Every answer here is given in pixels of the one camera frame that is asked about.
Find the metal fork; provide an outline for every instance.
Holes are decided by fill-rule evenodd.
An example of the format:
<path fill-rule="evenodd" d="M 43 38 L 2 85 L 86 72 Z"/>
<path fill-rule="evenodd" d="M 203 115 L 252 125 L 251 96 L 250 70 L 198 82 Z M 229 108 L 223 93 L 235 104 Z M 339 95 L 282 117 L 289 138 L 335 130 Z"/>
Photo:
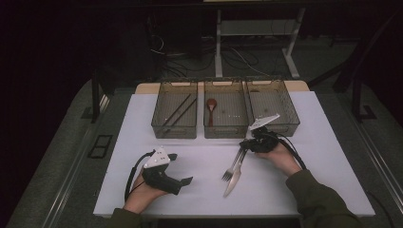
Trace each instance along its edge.
<path fill-rule="evenodd" d="M 243 159 L 245 158 L 246 152 L 248 152 L 248 149 L 242 150 L 242 153 L 240 154 L 240 158 L 239 158 L 237 164 L 235 164 L 234 174 L 232 175 L 232 178 L 228 182 L 228 186 L 224 192 L 224 197 L 227 197 L 232 192 L 232 190 L 234 190 L 235 186 L 237 185 L 238 181 L 240 180 L 240 167 L 242 166 L 242 162 L 243 162 Z"/>
<path fill-rule="evenodd" d="M 225 170 L 224 175 L 222 176 L 222 179 L 224 181 L 229 181 L 231 180 L 232 176 L 234 175 L 234 167 L 238 163 L 238 160 L 240 158 L 240 154 L 242 153 L 243 148 L 241 147 L 240 150 L 238 151 L 237 156 L 234 159 L 234 162 L 232 163 L 231 167 L 229 167 L 227 170 Z"/>

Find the green sleeve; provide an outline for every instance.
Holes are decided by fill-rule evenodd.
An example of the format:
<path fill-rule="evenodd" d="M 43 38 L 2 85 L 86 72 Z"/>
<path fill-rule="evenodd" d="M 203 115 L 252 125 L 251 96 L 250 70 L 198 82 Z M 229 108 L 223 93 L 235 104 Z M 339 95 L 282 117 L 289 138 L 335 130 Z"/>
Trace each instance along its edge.
<path fill-rule="evenodd" d="M 332 188 L 320 184 L 309 170 L 302 170 L 286 182 L 297 200 L 305 228 L 363 227 L 359 218 Z"/>
<path fill-rule="evenodd" d="M 116 208 L 106 228 L 137 228 L 142 224 L 142 217 L 133 212 Z"/>

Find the wooden spoon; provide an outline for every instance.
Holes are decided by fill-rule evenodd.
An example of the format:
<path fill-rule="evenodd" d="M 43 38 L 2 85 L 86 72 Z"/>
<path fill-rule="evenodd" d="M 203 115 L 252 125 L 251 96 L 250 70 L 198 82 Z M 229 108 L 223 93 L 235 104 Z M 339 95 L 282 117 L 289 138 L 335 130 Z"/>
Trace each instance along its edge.
<path fill-rule="evenodd" d="M 217 106 L 216 99 L 210 98 L 207 100 L 207 107 L 210 111 L 210 117 L 208 118 L 208 126 L 213 126 L 213 110 Z"/>

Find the metal knife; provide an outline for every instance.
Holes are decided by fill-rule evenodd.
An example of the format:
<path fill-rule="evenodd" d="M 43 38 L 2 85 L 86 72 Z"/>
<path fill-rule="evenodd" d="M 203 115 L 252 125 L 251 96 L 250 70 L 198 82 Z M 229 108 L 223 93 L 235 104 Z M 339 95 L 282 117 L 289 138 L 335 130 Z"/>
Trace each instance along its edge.
<path fill-rule="evenodd" d="M 246 152 L 248 149 L 243 149 L 242 154 L 240 154 L 240 159 L 234 168 L 234 175 L 232 175 L 231 180 L 228 182 L 228 186 L 225 189 L 224 197 L 227 197 L 232 190 L 234 189 L 235 185 L 237 185 L 238 180 L 240 179 L 240 167 L 242 166 L 243 159 L 245 158 Z"/>

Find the white table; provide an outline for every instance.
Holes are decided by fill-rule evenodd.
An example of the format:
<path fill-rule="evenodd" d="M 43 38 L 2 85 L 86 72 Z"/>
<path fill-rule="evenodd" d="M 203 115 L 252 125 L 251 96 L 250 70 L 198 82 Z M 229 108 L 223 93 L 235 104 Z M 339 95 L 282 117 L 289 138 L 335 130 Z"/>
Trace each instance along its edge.
<path fill-rule="evenodd" d="M 174 179 L 194 177 L 178 196 L 154 201 L 143 215 L 162 218 L 277 218 L 298 217 L 296 202 L 285 185 L 286 177 L 269 161 L 249 152 L 233 192 L 222 195 L 227 182 L 221 176 L 232 163 L 241 140 L 207 140 L 203 136 L 203 94 L 198 100 L 198 137 L 195 140 L 158 140 L 151 127 L 157 94 L 134 94 L 125 114 L 94 215 L 108 218 L 124 205 L 131 167 L 146 152 L 163 146 L 176 153 L 166 174 Z M 290 92 L 301 124 L 292 141 L 317 180 L 334 188 L 358 216 L 373 216 L 369 203 L 348 163 L 314 92 Z"/>

